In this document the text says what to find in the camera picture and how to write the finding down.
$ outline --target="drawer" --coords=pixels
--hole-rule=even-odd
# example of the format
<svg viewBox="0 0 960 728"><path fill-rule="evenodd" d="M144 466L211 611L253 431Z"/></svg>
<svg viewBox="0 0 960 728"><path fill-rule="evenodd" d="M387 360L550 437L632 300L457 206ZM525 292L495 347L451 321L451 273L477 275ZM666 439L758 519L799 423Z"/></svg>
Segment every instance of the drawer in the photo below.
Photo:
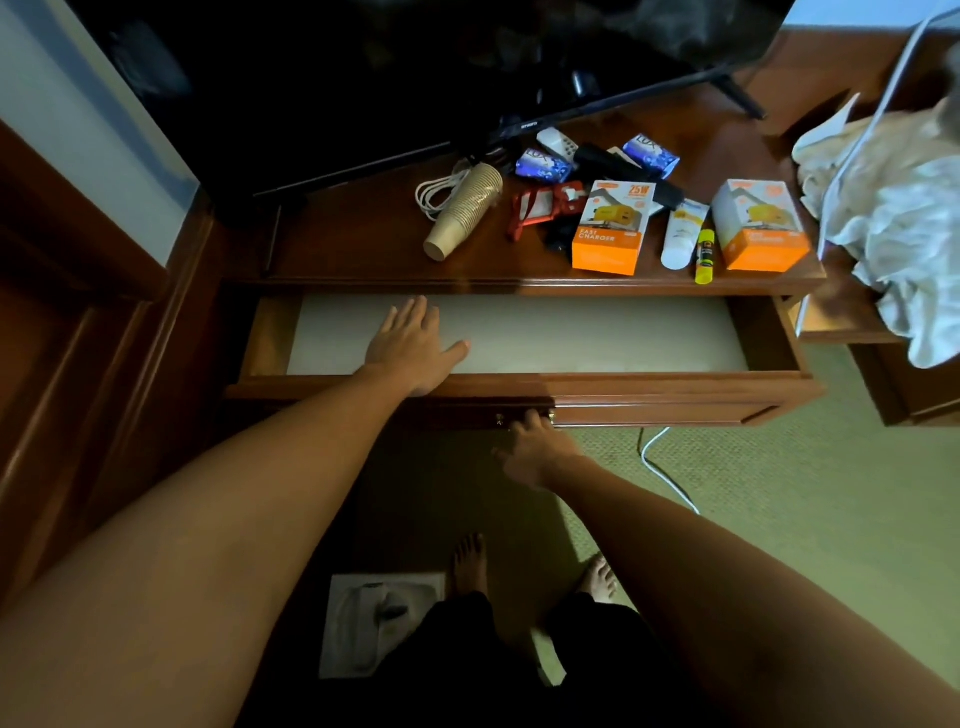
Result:
<svg viewBox="0 0 960 728"><path fill-rule="evenodd" d="M269 294L226 396L281 406L362 363L389 295ZM823 394L782 303L762 297L436 296L444 345L470 357L412 425L508 425L528 408L556 425L754 425Z"/></svg>

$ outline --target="bare foot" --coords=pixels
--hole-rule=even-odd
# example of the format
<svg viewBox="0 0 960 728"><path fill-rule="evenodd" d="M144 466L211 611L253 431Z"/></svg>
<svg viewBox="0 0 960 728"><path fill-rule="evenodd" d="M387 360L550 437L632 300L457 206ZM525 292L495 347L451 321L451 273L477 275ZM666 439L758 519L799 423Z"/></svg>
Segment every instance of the bare foot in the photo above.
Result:
<svg viewBox="0 0 960 728"><path fill-rule="evenodd" d="M613 571L603 554L598 553L587 563L584 580L577 587L578 592L584 592L593 597L599 604L611 604L616 594L616 580Z"/></svg>
<svg viewBox="0 0 960 728"><path fill-rule="evenodd" d="M457 596L487 592L487 544L482 533L467 536L453 552L453 583Z"/></svg>

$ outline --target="beige cup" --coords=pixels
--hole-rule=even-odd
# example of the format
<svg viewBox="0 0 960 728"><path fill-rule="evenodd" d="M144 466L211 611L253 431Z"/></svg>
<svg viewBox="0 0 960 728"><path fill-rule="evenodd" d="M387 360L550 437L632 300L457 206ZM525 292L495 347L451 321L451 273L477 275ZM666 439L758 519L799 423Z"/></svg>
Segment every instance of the beige cup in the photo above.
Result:
<svg viewBox="0 0 960 728"><path fill-rule="evenodd" d="M423 243L423 251L443 262L473 232L491 205L503 191L503 176L489 164L477 164L450 198L433 230Z"/></svg>

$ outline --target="wall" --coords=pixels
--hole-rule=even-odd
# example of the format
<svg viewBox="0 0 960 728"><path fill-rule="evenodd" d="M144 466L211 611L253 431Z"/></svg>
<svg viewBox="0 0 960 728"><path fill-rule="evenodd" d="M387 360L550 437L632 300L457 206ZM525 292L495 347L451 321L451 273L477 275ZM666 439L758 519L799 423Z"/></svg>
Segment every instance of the wall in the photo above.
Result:
<svg viewBox="0 0 960 728"><path fill-rule="evenodd" d="M909 28L927 17L939 0L797 0L787 25ZM944 0L938 12L957 7Z"/></svg>
<svg viewBox="0 0 960 728"><path fill-rule="evenodd" d="M63 0L0 0L0 118L166 265L197 181Z"/></svg>

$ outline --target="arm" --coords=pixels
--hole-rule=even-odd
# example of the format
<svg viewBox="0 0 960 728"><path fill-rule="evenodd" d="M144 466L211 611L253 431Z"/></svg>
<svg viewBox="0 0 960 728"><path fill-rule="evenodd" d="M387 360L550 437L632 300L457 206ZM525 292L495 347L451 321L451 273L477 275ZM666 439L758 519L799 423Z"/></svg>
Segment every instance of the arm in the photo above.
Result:
<svg viewBox="0 0 960 728"><path fill-rule="evenodd" d="M426 299L344 384L154 488L0 621L0 723L232 725L280 611L400 403L466 357Z"/></svg>
<svg viewBox="0 0 960 728"><path fill-rule="evenodd" d="M730 531L603 470L535 412L507 476L562 498L624 590L738 723L960 725L960 699L869 622Z"/></svg>

